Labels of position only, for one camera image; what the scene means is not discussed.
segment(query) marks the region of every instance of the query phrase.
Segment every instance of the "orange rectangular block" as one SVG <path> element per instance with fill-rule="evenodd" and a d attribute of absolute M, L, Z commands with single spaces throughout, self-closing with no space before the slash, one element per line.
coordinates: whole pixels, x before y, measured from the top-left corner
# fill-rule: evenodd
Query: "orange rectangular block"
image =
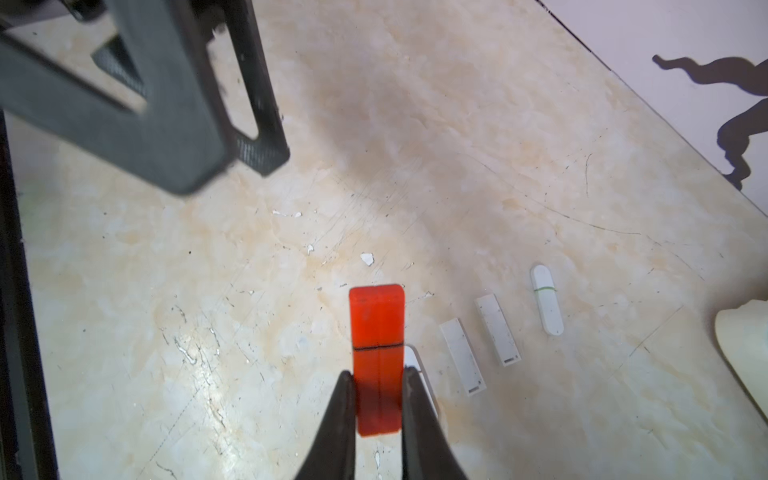
<path fill-rule="evenodd" d="M 406 293 L 400 285 L 349 291 L 357 432 L 394 433 L 402 422 L 402 355 Z"/>

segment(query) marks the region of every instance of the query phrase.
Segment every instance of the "white object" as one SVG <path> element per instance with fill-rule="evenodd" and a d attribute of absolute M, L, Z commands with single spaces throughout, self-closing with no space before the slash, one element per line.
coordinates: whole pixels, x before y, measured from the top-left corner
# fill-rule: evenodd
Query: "white object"
<path fill-rule="evenodd" d="M 537 265 L 531 269 L 531 281 L 544 331 L 550 335 L 561 335 L 564 330 L 563 316 L 560 314 L 558 295 L 557 290 L 554 289 L 552 274 L 549 273 L 546 266 Z"/>
<path fill-rule="evenodd" d="M 485 327 L 488 328 L 488 334 L 491 336 L 493 346 L 496 347 L 496 355 L 502 366 L 511 365 L 520 361 L 520 352 L 515 345 L 515 339 L 512 338 L 512 332 L 509 331 L 509 325 L 504 318 L 502 308 L 496 301 L 496 295 L 481 296 L 475 300 L 478 312 L 482 316 Z"/>
<path fill-rule="evenodd" d="M 361 253 L 360 259 L 365 262 L 367 266 L 373 265 L 373 253 Z"/>
<path fill-rule="evenodd" d="M 435 400 L 432 398 L 432 389 L 430 389 L 429 384 L 427 384 L 426 375 L 424 373 L 424 369 L 422 368 L 422 364 L 419 361 L 419 357 L 416 355 L 415 348 L 410 345 L 406 345 L 403 350 L 402 365 L 404 367 L 412 366 L 419 371 L 419 378 L 422 380 L 424 391 L 427 392 L 427 396 L 429 397 L 429 405 L 432 406 L 432 411 L 435 413 L 435 417 L 438 416 L 437 408 L 435 408 Z"/>
<path fill-rule="evenodd" d="M 715 317 L 723 354 L 755 403 L 768 414 L 768 302 L 751 300 Z"/>
<path fill-rule="evenodd" d="M 473 396 L 485 390 L 485 381 L 480 375 L 480 368 L 475 361 L 475 356 L 472 355 L 466 333 L 464 333 L 464 328 L 458 318 L 443 323 L 440 330 L 448 343 L 448 350 L 451 351 L 451 357 L 458 370 L 458 377 L 462 380 L 467 396 Z"/>

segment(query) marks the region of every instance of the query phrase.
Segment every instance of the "black line marking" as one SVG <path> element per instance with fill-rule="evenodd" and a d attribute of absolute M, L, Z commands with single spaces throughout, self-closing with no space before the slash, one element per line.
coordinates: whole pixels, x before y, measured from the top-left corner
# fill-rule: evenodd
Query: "black line marking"
<path fill-rule="evenodd" d="M 356 352 L 365 352 L 366 350 L 393 349 L 397 346 L 405 346 L 405 343 L 390 343 L 389 345 L 374 345 L 374 346 L 354 346 L 352 350 Z"/>

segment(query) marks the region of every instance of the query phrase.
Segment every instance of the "white wall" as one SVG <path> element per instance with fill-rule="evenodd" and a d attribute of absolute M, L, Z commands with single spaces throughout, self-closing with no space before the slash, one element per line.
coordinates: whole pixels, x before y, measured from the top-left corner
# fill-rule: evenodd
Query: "white wall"
<path fill-rule="evenodd" d="M 651 58 L 690 57 L 706 64 L 768 59 L 768 0 L 544 0 L 563 24 L 724 174 L 717 145 L 726 121 L 763 99 L 731 84 L 699 85 Z M 743 193 L 768 213 L 768 134 L 753 135 L 744 159 L 752 175 Z"/>

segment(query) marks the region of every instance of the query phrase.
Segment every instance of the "marble floor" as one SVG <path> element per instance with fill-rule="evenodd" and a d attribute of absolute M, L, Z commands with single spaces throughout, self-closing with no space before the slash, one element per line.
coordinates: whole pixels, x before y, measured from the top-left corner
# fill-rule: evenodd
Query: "marble floor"
<path fill-rule="evenodd" d="M 352 366 L 348 289 L 374 283 L 405 286 L 469 478 L 763 478 L 768 426 L 713 319 L 766 298 L 768 219 L 538 3 L 255 9 L 292 151 L 268 178 L 235 164 L 173 197 L 8 116 L 64 480 L 292 478 Z M 135 103 L 89 58 L 113 32 L 15 35 Z M 226 33 L 210 56 L 254 132 Z M 487 293 L 513 366 L 475 311 Z M 471 398 L 454 317 L 488 387 Z M 399 442 L 358 439 L 357 478 L 399 478 Z"/>

